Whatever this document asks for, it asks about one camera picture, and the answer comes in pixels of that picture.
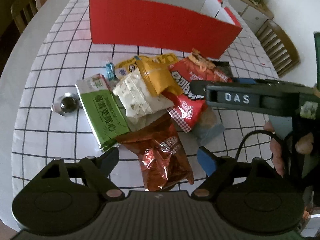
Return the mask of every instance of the human hand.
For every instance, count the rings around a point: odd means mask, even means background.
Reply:
[[[263,129],[265,131],[274,132],[275,129],[270,121],[266,122]],[[313,134],[310,132],[307,135],[301,137],[295,144],[295,149],[299,154],[310,154],[313,150]],[[275,139],[270,141],[270,150],[273,154],[272,163],[276,169],[276,172],[280,175],[284,175],[284,161],[282,159],[282,147]]]

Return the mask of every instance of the screw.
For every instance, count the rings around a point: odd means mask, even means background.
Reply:
[[[209,190],[205,189],[205,188],[199,188],[199,189],[196,189],[194,191],[195,195],[197,197],[207,197],[210,195],[210,192]]]
[[[107,191],[108,197],[120,197],[122,195],[122,191],[119,189],[109,189]]]

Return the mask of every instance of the red cardboard box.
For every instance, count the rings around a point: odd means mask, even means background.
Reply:
[[[221,0],[89,0],[93,43],[125,44],[220,58],[242,27]]]

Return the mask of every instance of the red snack bag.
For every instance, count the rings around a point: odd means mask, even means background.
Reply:
[[[183,94],[176,96],[164,91],[162,94],[174,103],[174,106],[167,110],[177,124],[185,132],[189,132],[196,124],[201,112],[207,108],[204,96],[191,93],[191,80],[232,82],[232,79],[203,57],[197,50],[193,50],[192,54],[187,58],[169,65],[168,69],[174,80],[182,88]]]
[[[149,191],[170,187],[182,179],[193,184],[193,172],[170,115],[145,128],[116,137],[140,161],[143,184]]]

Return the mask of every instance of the snack bag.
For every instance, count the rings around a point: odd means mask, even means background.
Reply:
[[[144,55],[137,55],[115,65],[113,69],[115,76],[121,80],[124,76],[132,73],[137,68],[137,60],[152,60],[154,62],[166,65],[173,64],[179,61],[177,56],[173,53],[158,55],[152,58]]]
[[[178,96],[183,93],[181,87],[172,78],[167,65],[152,60],[137,60],[140,74],[153,97],[157,97],[164,90]]]
[[[162,64],[174,64],[177,63],[179,60],[177,56],[174,53],[167,53],[163,55],[158,55],[155,57],[152,57],[151,60],[156,63],[162,63]]]
[[[127,117],[140,118],[173,106],[172,101],[161,94],[157,97],[150,95],[138,68],[126,75],[113,93],[119,96]]]
[[[168,113],[116,140],[138,156],[143,184],[149,191],[165,189],[182,179],[193,184],[191,166]]]
[[[129,132],[102,74],[76,82],[76,88],[93,135],[102,152],[115,143],[115,137]]]
[[[218,121],[211,107],[208,107],[200,114],[198,122],[192,128],[191,133],[196,137],[199,146],[205,146],[223,133],[225,130],[223,124]]]
[[[149,57],[137,55],[128,60],[121,61],[114,66],[114,73],[116,77],[121,80],[124,76],[132,73],[135,69],[137,69],[137,60],[149,60]]]
[[[172,77],[182,88],[183,94],[176,96],[167,91],[162,94],[174,103],[174,107],[168,109],[171,117],[185,132],[189,132],[196,124],[201,112],[207,108],[204,96],[191,93],[191,80],[232,82],[232,79],[216,68],[212,62],[204,58],[197,50],[193,50],[190,56],[169,65],[168,68]]]

